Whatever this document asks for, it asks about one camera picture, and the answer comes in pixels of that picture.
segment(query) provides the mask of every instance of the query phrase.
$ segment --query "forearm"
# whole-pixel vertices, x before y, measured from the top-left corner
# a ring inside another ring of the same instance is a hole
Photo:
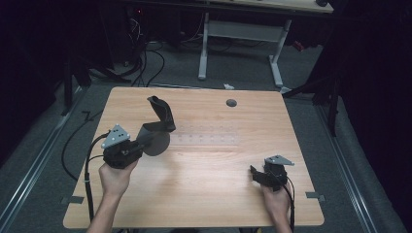
[[[275,225],[276,233],[292,233],[288,218],[286,216],[272,216],[273,224]]]
[[[99,209],[97,210],[87,233],[112,232],[113,221],[120,199],[121,197],[119,196],[103,196]]]

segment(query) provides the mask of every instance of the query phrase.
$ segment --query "black wall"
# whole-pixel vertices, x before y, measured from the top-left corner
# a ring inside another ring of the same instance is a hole
[[[349,1],[309,82],[342,69],[340,94],[369,163],[412,231],[412,4]]]
[[[65,54],[46,1],[3,1],[0,5],[3,164],[35,118],[54,101]]]

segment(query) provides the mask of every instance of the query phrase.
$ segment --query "metal rail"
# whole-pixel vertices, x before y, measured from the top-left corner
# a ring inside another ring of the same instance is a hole
[[[338,141],[336,137],[333,137],[327,127],[327,116],[325,110],[322,106],[315,106],[315,109],[320,117],[321,121],[323,122],[323,126],[325,132],[327,133],[330,143],[333,147],[335,159],[337,163],[338,170],[342,176],[343,183],[348,190],[349,197],[351,198],[352,204],[354,205],[354,209],[358,215],[360,220],[360,224],[363,228],[364,232],[378,232],[376,229],[375,223],[373,222],[373,218],[369,213],[369,210],[366,207],[365,201],[363,196],[358,188],[357,183],[355,182],[354,177],[352,176],[351,170],[346,163],[345,156],[339,147]]]
[[[70,115],[73,113],[76,106],[79,104],[80,100],[85,96],[85,93],[86,91],[84,89],[81,89],[80,87],[77,88],[75,92],[76,96],[74,104],[69,109],[68,113],[61,118],[57,126],[54,128],[54,130],[49,135],[48,139],[43,144],[42,149],[40,150],[39,154],[37,155],[27,174],[24,176],[15,194],[9,201],[9,204],[7,205],[6,209],[0,216],[0,232],[9,231],[9,228],[12,226],[13,221],[15,220],[18,214],[18,211],[21,209],[21,206],[24,204],[31,189],[36,184],[37,180],[42,174],[43,169],[49,161],[52,155],[51,151],[54,146],[54,143],[58,139],[58,136],[64,128],[64,125],[66,124],[67,120],[70,118]]]

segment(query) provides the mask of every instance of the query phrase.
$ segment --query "robotic device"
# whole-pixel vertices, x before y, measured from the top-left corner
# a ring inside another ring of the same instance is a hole
[[[285,171],[284,165],[293,166],[294,163],[281,155],[265,158],[263,166],[264,173],[258,172],[258,170],[251,165],[252,178],[255,182],[272,187],[273,191],[277,191],[288,182],[288,173]]]
[[[118,124],[111,130],[102,144],[103,159],[113,168],[123,169],[140,158],[143,152],[150,156],[163,153],[170,144],[169,133],[176,129],[169,105],[156,96],[149,97],[152,108],[160,121],[142,125],[136,140]]]

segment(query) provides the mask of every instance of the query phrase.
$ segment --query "round dark spot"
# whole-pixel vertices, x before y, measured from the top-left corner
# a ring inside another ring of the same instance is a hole
[[[236,102],[236,100],[234,100],[234,99],[228,99],[228,100],[226,100],[226,105],[227,105],[228,107],[236,107],[237,102]]]

